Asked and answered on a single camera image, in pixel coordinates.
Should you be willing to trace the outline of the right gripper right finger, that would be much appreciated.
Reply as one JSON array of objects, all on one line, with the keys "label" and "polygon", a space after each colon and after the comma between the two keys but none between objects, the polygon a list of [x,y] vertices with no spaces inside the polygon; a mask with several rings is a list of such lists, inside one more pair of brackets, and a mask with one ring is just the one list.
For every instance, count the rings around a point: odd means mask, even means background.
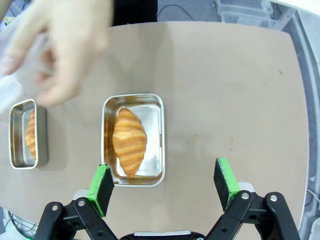
[{"label": "right gripper right finger", "polygon": [[206,240],[233,240],[243,224],[252,224],[262,240],[299,240],[300,236],[285,197],[269,192],[265,197],[240,189],[226,158],[215,160],[213,181],[223,214]]}]

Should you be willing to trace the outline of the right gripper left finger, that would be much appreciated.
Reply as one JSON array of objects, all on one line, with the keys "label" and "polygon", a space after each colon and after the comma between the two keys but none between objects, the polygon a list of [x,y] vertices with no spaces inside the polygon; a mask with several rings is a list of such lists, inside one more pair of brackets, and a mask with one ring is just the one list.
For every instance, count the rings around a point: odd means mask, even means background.
[{"label": "right gripper left finger", "polygon": [[86,196],[65,206],[57,201],[45,206],[34,239],[72,240],[77,231],[85,230],[92,240],[116,240],[103,220],[114,186],[110,167],[99,165]]}]

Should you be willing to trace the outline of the person's right hand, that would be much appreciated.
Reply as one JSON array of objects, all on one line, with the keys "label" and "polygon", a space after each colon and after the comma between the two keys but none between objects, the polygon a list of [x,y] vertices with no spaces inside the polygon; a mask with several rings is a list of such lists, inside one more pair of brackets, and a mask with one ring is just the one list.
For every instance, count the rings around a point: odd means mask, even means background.
[{"label": "person's right hand", "polygon": [[3,75],[22,65],[36,37],[46,32],[50,48],[41,55],[52,74],[37,72],[42,106],[56,106],[77,96],[92,65],[108,46],[112,0],[34,0],[4,52]]}]

